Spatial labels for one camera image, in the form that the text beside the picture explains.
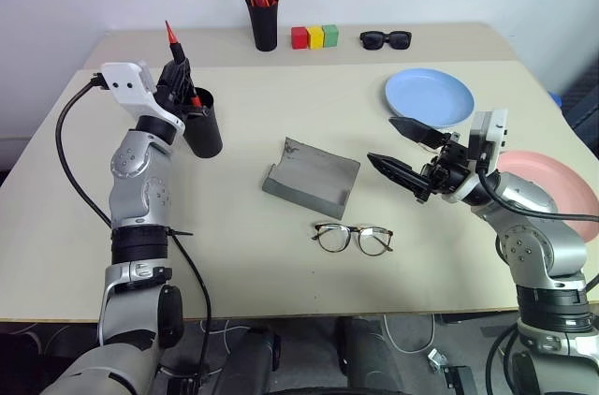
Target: glasses frame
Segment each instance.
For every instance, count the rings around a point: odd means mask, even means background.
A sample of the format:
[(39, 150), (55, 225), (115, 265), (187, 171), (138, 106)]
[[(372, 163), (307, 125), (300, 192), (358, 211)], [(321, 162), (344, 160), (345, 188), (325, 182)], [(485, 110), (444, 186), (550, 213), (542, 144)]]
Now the glasses frame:
[[(370, 34), (377, 34), (377, 35), (380, 35), (383, 37), (383, 42), (381, 42), (381, 47), (377, 47), (376, 49), (368, 49), (368, 48), (364, 47), (364, 37), (366, 35), (370, 35)], [(391, 35), (397, 35), (397, 34), (405, 35), (408, 37), (408, 44), (405, 47), (392, 47), (391, 46), (391, 44), (390, 44)], [(365, 49), (366, 51), (379, 51), (379, 50), (383, 49), (383, 46), (385, 45), (385, 43), (388, 43), (389, 47), (395, 51), (405, 51), (406, 49), (408, 49), (410, 47), (410, 44), (412, 43), (412, 34), (410, 32), (404, 32), (403, 30), (394, 30), (391, 33), (377, 32), (375, 30), (371, 30), (368, 32), (360, 33), (359, 40), (362, 42), (362, 48)]]
[[(330, 229), (341, 229), (341, 230), (344, 230), (347, 233), (347, 239), (345, 240), (345, 245), (343, 246), (342, 249), (337, 250), (337, 251), (331, 251), (331, 250), (325, 248), (325, 246), (320, 241), (320, 237), (324, 234), (323, 232), (320, 231), (323, 227), (335, 227), (335, 228), (330, 228)], [(314, 225), (314, 229), (316, 230), (316, 235), (312, 237), (312, 240), (313, 241), (318, 241), (318, 245), (320, 245), (320, 248), (322, 248), (324, 251), (329, 252), (329, 253), (340, 253), (343, 250), (345, 250), (347, 248), (347, 245), (349, 245), (349, 242), (351, 242), (352, 233), (357, 233), (358, 234), (358, 247), (359, 247), (359, 250), (364, 255), (367, 255), (367, 256), (380, 256), (384, 252), (392, 252), (393, 251), (393, 249), (389, 246), (391, 244), (391, 239), (393, 238), (393, 231), (391, 231), (390, 229), (381, 228), (381, 227), (347, 227), (347, 226), (342, 225), (342, 224), (334, 224), (334, 223), (331, 223), (331, 222), (327, 222), (326, 224), (316, 224), (316, 225)], [(377, 254), (367, 253), (362, 248), (362, 244), (361, 244), (360, 238), (362, 237), (362, 233), (365, 230), (367, 230), (367, 229), (377, 230), (380, 233), (388, 234), (388, 236), (389, 236), (388, 243), (384, 243), (380, 239), (375, 238), (379, 242), (381, 242), (381, 244), (383, 244), (383, 251), (381, 253), (377, 253)]]

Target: green block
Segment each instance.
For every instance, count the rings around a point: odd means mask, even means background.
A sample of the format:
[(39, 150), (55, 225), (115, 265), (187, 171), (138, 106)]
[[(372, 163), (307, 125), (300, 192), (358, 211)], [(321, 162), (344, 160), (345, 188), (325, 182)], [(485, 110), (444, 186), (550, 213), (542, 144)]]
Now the green block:
[(337, 45), (337, 39), (339, 38), (339, 29), (337, 25), (323, 25), (323, 32), (325, 32), (325, 43), (324, 47), (335, 47)]

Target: blue plate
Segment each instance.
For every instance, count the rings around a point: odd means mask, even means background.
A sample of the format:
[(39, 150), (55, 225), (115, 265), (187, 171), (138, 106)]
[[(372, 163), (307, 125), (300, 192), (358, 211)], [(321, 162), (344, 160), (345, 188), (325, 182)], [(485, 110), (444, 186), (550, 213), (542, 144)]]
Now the blue plate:
[(395, 114), (435, 128), (457, 125), (475, 110), (475, 98), (464, 83), (434, 69), (398, 72), (387, 80), (385, 94)]

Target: eyeglasses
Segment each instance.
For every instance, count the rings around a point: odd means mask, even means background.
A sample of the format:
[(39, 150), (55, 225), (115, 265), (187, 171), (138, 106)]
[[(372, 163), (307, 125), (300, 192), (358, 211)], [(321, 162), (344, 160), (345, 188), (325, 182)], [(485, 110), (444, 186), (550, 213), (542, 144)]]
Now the eyeglasses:
[(316, 235), (313, 241), (328, 252), (339, 253), (347, 248), (351, 233), (358, 234), (359, 249), (368, 256), (379, 256), (384, 252), (392, 252), (389, 247), (393, 231), (381, 227), (346, 227), (341, 224), (314, 225)]
[(395, 31), (389, 34), (383, 32), (362, 32), (359, 34), (359, 40), (362, 41), (362, 47), (367, 51), (377, 51), (386, 42), (391, 49), (403, 50), (410, 47), (412, 34), (410, 32)]

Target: glasses lens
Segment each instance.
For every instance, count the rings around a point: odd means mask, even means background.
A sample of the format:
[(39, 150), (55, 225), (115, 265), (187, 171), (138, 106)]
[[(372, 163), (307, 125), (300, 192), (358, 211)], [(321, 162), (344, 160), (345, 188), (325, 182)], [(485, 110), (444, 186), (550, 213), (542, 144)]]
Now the glasses lens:
[(407, 49), (410, 47), (410, 36), (405, 33), (392, 33), (389, 35), (389, 46), (393, 49)]
[(343, 225), (324, 225), (318, 230), (318, 243), (328, 252), (341, 252), (347, 244), (349, 231)]
[(367, 51), (375, 51), (383, 47), (385, 37), (380, 33), (367, 33), (362, 37), (362, 46)]
[(382, 255), (390, 242), (391, 235), (382, 228), (363, 229), (358, 237), (359, 248), (370, 256)]

